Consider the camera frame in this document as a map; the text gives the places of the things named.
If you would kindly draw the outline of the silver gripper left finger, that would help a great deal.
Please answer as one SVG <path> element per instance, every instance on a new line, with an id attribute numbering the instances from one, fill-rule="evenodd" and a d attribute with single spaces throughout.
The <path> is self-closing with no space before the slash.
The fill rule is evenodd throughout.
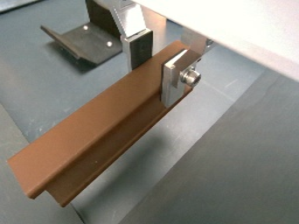
<path id="1" fill-rule="evenodd" d="M 145 27 L 141 6 L 132 0 L 115 0 L 110 14 L 119 32 L 128 69 L 134 70 L 152 57 L 153 31 Z"/>

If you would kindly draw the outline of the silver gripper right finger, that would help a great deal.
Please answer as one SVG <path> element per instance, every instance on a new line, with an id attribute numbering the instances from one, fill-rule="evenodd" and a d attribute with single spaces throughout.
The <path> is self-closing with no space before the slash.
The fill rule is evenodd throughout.
<path id="1" fill-rule="evenodd" d="M 161 103 L 169 108 L 193 88 L 201 79 L 196 65 L 213 43 L 197 32 L 182 29 L 181 44 L 185 47 L 164 62 L 161 79 Z"/>

